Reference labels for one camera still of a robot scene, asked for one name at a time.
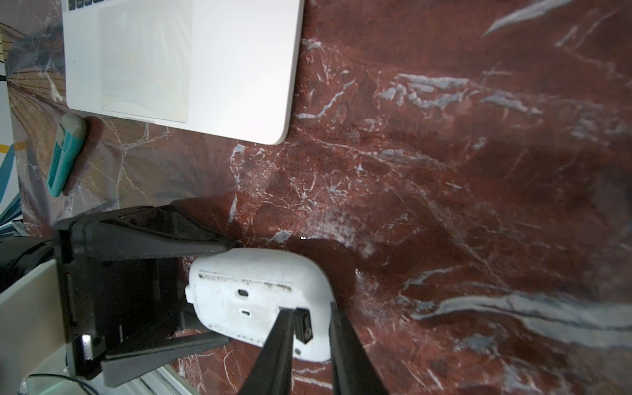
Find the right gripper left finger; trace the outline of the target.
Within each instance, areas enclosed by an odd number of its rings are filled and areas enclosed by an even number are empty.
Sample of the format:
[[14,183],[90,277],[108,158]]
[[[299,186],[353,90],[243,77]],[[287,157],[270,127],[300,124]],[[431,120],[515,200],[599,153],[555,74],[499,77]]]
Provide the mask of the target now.
[[289,394],[294,342],[294,311],[282,309],[239,395]]

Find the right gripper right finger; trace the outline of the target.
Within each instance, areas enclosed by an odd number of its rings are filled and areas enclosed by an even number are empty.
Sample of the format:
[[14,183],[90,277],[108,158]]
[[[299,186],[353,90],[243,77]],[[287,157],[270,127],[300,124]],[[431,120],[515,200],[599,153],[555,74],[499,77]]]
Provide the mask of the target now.
[[329,337],[334,394],[388,394],[351,322],[335,302]]

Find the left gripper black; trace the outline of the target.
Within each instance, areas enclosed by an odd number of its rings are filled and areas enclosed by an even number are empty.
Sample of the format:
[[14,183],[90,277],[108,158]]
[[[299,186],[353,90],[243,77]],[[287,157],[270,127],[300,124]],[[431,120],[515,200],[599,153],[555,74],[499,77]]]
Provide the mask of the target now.
[[69,373],[116,388],[186,356],[224,347],[206,332],[174,337],[184,313],[178,260],[237,240],[173,205],[131,207],[54,226]]

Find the white wireless mouse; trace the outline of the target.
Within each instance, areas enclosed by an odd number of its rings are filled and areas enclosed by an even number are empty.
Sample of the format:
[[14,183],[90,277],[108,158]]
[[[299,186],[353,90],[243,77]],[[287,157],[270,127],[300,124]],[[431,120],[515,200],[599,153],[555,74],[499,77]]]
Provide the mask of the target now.
[[185,297],[206,328],[258,347],[282,309],[305,309],[311,339],[296,340],[294,356],[318,363],[331,358],[335,297],[325,272],[306,257],[257,248],[198,257],[189,269]]

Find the silver laptop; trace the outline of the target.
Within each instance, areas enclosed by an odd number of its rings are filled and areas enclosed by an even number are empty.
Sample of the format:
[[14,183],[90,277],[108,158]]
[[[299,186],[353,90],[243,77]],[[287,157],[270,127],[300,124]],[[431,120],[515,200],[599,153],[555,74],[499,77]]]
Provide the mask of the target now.
[[303,15],[301,1],[65,1],[67,104],[277,145]]

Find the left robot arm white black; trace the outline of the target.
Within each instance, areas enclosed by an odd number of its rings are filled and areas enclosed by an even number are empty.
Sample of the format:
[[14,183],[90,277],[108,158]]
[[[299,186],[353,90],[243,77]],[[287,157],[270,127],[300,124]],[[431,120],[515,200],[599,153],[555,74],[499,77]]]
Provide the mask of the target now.
[[140,206],[58,222],[51,239],[1,241],[1,381],[59,347],[74,378],[118,387],[224,347],[184,299],[179,260],[236,242],[177,207]]

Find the teal utility knife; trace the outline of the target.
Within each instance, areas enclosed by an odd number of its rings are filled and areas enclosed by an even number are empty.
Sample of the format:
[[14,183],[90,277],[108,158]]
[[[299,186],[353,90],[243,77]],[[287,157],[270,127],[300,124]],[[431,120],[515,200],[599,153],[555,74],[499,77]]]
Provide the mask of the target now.
[[87,123],[79,115],[65,114],[59,120],[47,179],[52,197],[64,190],[86,135]]

